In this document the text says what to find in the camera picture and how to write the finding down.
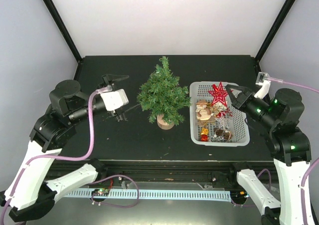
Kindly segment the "red star tree topper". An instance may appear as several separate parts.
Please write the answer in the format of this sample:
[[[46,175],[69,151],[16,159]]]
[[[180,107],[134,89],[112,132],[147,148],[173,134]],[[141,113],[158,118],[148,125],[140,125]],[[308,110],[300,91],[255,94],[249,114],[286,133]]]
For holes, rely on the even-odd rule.
[[[228,96],[227,90],[224,88],[222,82],[220,81],[218,85],[212,84],[212,90],[208,91],[208,93],[213,97],[211,105],[215,105],[217,103],[222,104],[227,107],[226,97]]]

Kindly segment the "small green christmas tree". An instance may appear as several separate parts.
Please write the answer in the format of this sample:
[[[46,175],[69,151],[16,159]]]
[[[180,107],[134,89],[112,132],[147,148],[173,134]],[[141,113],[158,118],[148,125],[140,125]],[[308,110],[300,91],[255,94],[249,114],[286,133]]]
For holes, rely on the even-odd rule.
[[[154,123],[157,116],[167,124],[179,125],[185,121],[180,109],[191,105],[187,86],[180,86],[180,77],[175,76],[169,67],[169,58],[163,56],[160,64],[139,88],[137,101],[143,111],[149,111],[148,120]]]

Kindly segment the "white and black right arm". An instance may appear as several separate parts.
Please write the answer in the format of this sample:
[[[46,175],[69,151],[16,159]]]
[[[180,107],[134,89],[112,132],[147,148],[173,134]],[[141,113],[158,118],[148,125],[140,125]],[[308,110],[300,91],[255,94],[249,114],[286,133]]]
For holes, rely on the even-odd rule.
[[[278,175],[280,199],[272,196],[251,169],[229,171],[228,184],[240,185],[248,193],[264,225],[315,224],[308,182],[313,168],[311,144],[298,127],[305,109],[300,93],[281,88],[268,104],[247,87],[228,84],[225,88],[232,106],[265,129],[266,145]]]

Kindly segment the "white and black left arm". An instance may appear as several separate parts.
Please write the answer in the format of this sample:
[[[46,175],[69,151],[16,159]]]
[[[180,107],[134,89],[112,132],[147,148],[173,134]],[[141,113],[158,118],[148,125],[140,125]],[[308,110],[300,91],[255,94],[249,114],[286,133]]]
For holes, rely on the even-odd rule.
[[[125,79],[125,75],[106,74],[90,95],[82,92],[76,80],[64,80],[56,85],[49,94],[49,107],[31,131],[27,152],[14,181],[0,194],[3,215],[24,225],[44,217],[62,197],[79,187],[106,181],[104,163],[90,158],[94,148],[93,117],[107,112],[118,121],[125,119],[121,107],[129,100],[123,89],[115,87],[116,82]],[[80,157],[61,156],[62,149],[76,134],[76,126],[83,120],[89,122],[88,151]],[[85,164],[67,175],[47,181],[45,177],[56,160],[84,161]]]

